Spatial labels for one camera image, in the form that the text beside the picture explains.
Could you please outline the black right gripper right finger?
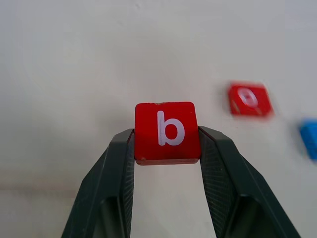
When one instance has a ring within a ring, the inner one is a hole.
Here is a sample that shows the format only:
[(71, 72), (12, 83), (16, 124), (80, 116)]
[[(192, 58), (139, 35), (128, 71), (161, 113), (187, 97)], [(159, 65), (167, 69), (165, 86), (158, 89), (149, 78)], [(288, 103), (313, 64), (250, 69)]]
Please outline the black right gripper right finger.
[(298, 238), (268, 183), (222, 132), (199, 127), (202, 178), (218, 238)]

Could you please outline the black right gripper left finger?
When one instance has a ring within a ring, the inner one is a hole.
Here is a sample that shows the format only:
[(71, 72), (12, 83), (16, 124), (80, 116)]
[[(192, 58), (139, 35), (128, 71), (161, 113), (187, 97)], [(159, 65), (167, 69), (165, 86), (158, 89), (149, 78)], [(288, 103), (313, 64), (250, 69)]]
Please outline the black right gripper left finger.
[(134, 130), (113, 137), (82, 180), (64, 238), (128, 238), (134, 192)]

